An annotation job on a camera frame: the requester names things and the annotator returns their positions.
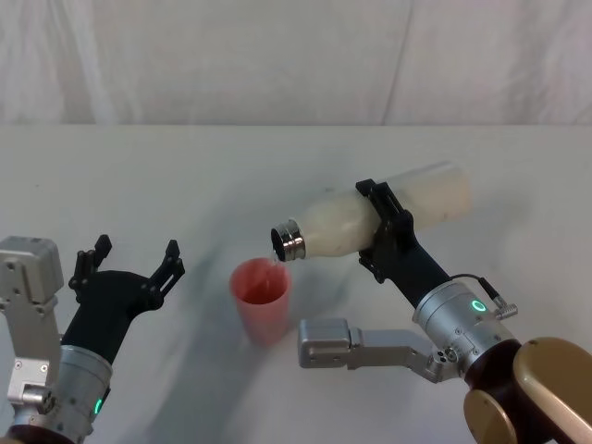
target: screw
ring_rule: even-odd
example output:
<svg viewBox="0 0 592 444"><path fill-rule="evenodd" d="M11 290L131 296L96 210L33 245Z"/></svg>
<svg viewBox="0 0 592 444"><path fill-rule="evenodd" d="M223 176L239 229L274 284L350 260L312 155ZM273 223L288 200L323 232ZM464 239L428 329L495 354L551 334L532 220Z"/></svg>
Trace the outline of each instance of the screw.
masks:
<svg viewBox="0 0 592 444"><path fill-rule="evenodd" d="M447 347L446 350L444 350L444 352L446 353L446 357L449 359L451 363L456 363L458 357L456 356L456 351L454 351L452 347Z"/></svg>

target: white wall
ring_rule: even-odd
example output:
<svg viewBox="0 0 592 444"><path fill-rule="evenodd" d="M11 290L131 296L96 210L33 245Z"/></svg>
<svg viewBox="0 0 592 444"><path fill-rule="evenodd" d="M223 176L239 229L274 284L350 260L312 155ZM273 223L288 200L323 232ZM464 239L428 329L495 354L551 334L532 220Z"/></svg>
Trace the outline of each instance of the white wall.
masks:
<svg viewBox="0 0 592 444"><path fill-rule="evenodd" d="M0 122L592 123L586 0L0 0Z"/></svg>

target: white bottle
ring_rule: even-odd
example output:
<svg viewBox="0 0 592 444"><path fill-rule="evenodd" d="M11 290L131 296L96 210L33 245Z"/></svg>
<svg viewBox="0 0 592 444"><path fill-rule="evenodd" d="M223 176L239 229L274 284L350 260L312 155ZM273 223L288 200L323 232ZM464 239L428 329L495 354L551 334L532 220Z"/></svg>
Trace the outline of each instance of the white bottle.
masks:
<svg viewBox="0 0 592 444"><path fill-rule="evenodd" d="M415 169L386 181L402 207L413 215L415 230L461 216L471 208L469 180L449 163ZM333 195L271 230L281 261L343 256L372 245L380 218L357 190Z"/></svg>

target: green indicator light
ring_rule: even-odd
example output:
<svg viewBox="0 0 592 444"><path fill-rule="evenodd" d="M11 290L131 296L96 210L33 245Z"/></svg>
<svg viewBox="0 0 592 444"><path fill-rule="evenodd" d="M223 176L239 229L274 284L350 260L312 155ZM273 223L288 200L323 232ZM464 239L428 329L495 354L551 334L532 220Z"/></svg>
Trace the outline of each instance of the green indicator light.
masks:
<svg viewBox="0 0 592 444"><path fill-rule="evenodd" d="M473 308L475 308L477 312L485 312L487 309L487 307L481 301L478 301L477 299L472 301L471 305L473 305Z"/></svg>
<svg viewBox="0 0 592 444"><path fill-rule="evenodd" d="M103 406L103 400L99 400L94 404L94 414L99 414L101 412L101 407Z"/></svg>

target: silver bottle neck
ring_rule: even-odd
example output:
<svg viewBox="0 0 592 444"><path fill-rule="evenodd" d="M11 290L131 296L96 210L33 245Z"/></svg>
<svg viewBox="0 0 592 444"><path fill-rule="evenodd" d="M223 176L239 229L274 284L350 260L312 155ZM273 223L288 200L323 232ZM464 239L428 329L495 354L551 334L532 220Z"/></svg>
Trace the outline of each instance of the silver bottle neck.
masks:
<svg viewBox="0 0 592 444"><path fill-rule="evenodd" d="M295 220L290 219L272 228L271 243L277 258L282 262L306 257L304 237Z"/></svg>

